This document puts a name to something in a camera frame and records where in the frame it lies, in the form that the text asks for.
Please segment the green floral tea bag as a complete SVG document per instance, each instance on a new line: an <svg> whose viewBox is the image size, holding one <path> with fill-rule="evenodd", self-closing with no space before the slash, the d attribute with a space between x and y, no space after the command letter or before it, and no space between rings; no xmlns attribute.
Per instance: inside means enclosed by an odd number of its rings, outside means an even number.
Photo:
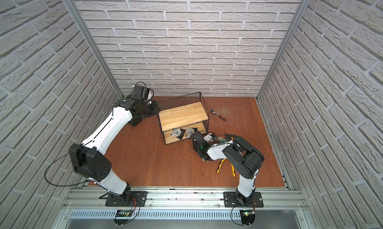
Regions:
<svg viewBox="0 0 383 229"><path fill-rule="evenodd" d="M225 136L219 136L216 139L218 144L227 143L228 141L230 141L230 139L227 139L227 137Z"/></svg>

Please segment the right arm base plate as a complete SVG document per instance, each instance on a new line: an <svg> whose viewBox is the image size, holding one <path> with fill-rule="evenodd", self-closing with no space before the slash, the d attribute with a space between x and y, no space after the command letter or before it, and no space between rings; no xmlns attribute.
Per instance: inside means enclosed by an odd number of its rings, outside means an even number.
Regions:
<svg viewBox="0 0 383 229"><path fill-rule="evenodd" d="M224 206L226 208L247 207L263 208L263 199L260 192L253 192L251 196L245 197L239 192L223 192Z"/></svg>

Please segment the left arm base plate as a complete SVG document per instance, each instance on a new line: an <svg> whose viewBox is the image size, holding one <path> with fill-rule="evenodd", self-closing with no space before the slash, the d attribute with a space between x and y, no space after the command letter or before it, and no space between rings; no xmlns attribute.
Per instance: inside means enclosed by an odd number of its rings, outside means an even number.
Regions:
<svg viewBox="0 0 383 229"><path fill-rule="evenodd" d="M122 195L114 195L108 193L108 196L104 195L100 197L100 199L106 199L105 206L106 207L132 207L136 204L136 206L144 207L147 199L148 192L147 191L131 191L128 190L124 192Z"/></svg>

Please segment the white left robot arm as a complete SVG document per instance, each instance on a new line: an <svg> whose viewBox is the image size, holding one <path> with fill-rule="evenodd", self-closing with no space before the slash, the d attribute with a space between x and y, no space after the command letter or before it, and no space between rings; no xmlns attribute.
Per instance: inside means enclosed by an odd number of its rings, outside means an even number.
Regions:
<svg viewBox="0 0 383 229"><path fill-rule="evenodd" d="M137 126L142 119L156 115L159 111L154 100L119 99L95 132L81 144L70 147L69 155L74 172L96 182L112 195L124 195L128 184L113 171L111 162L105 157L106 151L126 124Z"/></svg>

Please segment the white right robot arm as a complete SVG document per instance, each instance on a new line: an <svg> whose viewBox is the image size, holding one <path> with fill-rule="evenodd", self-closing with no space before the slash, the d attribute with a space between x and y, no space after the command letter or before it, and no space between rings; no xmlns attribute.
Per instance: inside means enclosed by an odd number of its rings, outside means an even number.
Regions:
<svg viewBox="0 0 383 229"><path fill-rule="evenodd" d="M263 154L241 136L225 143L209 145L197 131L190 136L193 149L204 161L227 159L240 174L236 192L239 199L250 199L255 189L255 180L263 164Z"/></svg>

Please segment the white black tea bag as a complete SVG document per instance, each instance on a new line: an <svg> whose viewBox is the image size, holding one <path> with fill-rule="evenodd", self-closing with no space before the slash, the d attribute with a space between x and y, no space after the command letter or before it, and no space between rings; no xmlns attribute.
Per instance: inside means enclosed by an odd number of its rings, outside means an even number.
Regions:
<svg viewBox="0 0 383 229"><path fill-rule="evenodd" d="M175 128L172 130L170 137L176 137L179 140L182 140L185 135L186 130L182 128Z"/></svg>
<svg viewBox="0 0 383 229"><path fill-rule="evenodd" d="M187 127L186 128L186 138L190 138L190 136L197 132L198 131L198 128L190 128L190 127Z"/></svg>

